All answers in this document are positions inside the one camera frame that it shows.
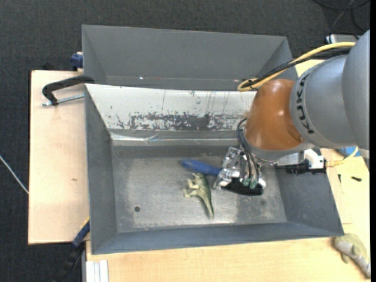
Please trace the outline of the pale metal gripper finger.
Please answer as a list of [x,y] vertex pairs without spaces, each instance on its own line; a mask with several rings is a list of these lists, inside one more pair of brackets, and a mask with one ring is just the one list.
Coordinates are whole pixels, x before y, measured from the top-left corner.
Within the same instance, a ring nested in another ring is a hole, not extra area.
[[229,183],[230,183],[229,179],[220,179],[219,177],[217,177],[215,181],[213,182],[212,188],[221,189],[223,187],[227,187]]
[[231,170],[231,169],[221,169],[220,173],[218,174],[219,180],[231,180],[232,178],[238,178],[239,171],[238,170]]

